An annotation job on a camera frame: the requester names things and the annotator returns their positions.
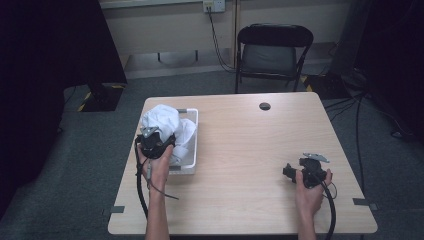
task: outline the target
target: power outlet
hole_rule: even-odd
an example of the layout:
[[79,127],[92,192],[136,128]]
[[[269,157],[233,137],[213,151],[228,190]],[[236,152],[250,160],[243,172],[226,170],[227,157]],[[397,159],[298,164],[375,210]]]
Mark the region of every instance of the power outlet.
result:
[[203,1],[203,12],[225,12],[225,0]]

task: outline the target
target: chair backrest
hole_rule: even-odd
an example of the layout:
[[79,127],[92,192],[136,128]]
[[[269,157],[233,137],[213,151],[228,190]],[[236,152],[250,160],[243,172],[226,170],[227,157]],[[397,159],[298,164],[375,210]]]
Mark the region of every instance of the chair backrest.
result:
[[307,47],[314,41],[314,35],[307,28],[298,25],[252,24],[240,30],[237,42],[252,45]]

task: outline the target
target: carpeted floor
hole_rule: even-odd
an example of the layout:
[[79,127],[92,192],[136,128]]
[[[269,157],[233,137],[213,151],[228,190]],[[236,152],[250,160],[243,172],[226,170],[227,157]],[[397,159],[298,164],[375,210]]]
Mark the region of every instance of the carpeted floor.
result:
[[[241,92],[286,89],[285,83],[275,81],[259,85],[246,80],[241,87]],[[113,112],[77,112],[88,89],[67,89],[65,97],[69,101],[61,122],[63,132],[38,179],[17,191],[0,222],[0,239],[143,239],[112,236],[107,225],[108,211],[115,201],[144,101],[158,96],[232,94],[233,88],[234,75],[224,71],[134,79],[129,80]],[[324,100],[323,105],[340,100]],[[329,118],[334,118],[332,124],[360,183],[355,136],[357,106],[351,100],[327,111]],[[362,101],[358,123],[365,195],[378,206],[373,213],[379,229],[365,239],[422,239],[423,146],[393,138],[393,121],[368,98]],[[336,235],[333,239],[360,236]]]

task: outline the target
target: wooden tabletop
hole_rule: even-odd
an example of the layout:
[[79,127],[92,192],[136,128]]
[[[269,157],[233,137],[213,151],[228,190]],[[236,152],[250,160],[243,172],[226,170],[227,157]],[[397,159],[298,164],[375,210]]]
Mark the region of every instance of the wooden tabletop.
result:
[[[269,103],[271,109],[259,105]],[[282,174],[290,163],[299,166],[302,153],[319,153],[330,160],[337,186],[335,233],[373,233],[377,224],[349,162],[315,93],[239,94],[150,98],[142,114],[158,104],[199,111],[197,166],[194,175],[170,176],[166,199],[170,234],[269,235],[296,234],[295,184]],[[113,213],[112,234],[144,234],[144,216],[136,190],[132,148]],[[148,190],[143,184],[146,202]],[[330,226],[324,199],[315,216],[317,233]]]

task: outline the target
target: white cloth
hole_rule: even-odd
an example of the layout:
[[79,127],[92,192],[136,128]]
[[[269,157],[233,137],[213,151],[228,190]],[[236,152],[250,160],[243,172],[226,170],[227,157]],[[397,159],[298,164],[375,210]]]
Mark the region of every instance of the white cloth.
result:
[[188,143],[196,131],[196,124],[190,119],[180,119],[175,108],[159,104],[146,112],[141,118],[143,127],[158,127],[162,142],[175,134],[175,147],[172,152],[170,165],[181,165],[181,161],[189,152]]

